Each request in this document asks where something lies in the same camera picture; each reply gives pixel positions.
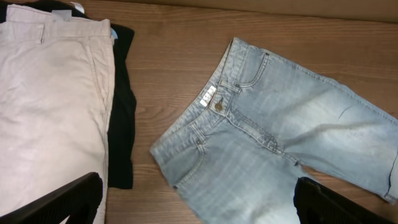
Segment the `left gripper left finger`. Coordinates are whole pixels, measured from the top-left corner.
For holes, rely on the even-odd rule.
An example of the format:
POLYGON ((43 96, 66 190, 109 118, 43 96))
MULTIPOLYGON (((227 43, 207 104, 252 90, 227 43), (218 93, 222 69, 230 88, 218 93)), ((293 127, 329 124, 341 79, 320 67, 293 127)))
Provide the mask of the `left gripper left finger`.
POLYGON ((1 223, 77 224, 94 222, 103 198, 103 181, 97 172, 86 175, 1 217, 1 223))

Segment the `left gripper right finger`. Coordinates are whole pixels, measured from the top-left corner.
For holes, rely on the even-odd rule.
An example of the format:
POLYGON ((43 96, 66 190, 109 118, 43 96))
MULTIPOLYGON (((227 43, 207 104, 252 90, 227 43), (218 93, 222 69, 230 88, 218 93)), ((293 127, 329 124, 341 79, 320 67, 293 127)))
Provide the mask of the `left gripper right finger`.
POLYGON ((308 177, 297 180, 294 206, 301 224, 393 224, 308 177))

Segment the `light blue denim shorts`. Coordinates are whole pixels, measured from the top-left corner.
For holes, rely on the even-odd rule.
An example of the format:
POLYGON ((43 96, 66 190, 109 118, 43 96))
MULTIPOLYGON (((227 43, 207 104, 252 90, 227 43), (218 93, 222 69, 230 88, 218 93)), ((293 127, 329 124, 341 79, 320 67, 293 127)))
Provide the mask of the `light blue denim shorts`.
POLYGON ((298 223, 303 166, 397 201, 395 117, 237 38, 150 151, 203 223, 298 223))

